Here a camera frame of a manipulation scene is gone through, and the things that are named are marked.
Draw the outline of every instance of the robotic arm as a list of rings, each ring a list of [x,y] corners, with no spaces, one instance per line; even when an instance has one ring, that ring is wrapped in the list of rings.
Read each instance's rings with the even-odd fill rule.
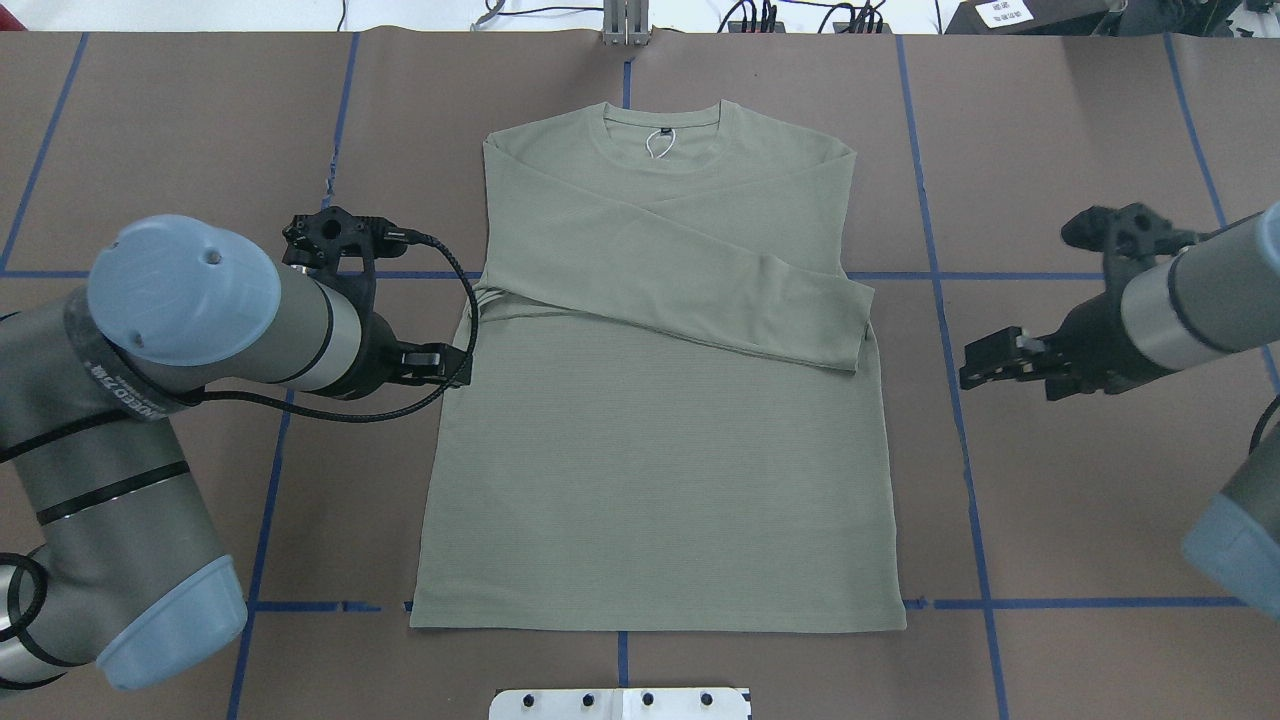
[[[1091,208],[1062,228],[1062,241],[1102,254],[1105,292],[1071,310],[1052,334],[1012,327],[969,343],[960,387],[1044,380],[1051,401],[1116,395],[1280,340],[1280,204],[1207,234],[1175,229],[1140,204]],[[1262,439],[1274,411],[1275,404],[1183,553],[1280,619],[1280,429]]]
[[[412,345],[372,311],[375,259],[421,243],[451,263],[476,316],[439,241],[339,208],[296,217],[284,237],[278,264],[233,232],[148,218],[102,251],[87,287],[0,320],[0,461],[14,460],[46,539],[0,553],[0,698],[93,660],[116,688],[142,688],[239,634],[241,587],[168,415],[239,398],[372,421],[470,382],[475,323],[466,350]],[[361,270],[339,274],[343,258]],[[387,382],[439,387],[351,416],[201,389],[227,377],[347,400]]]

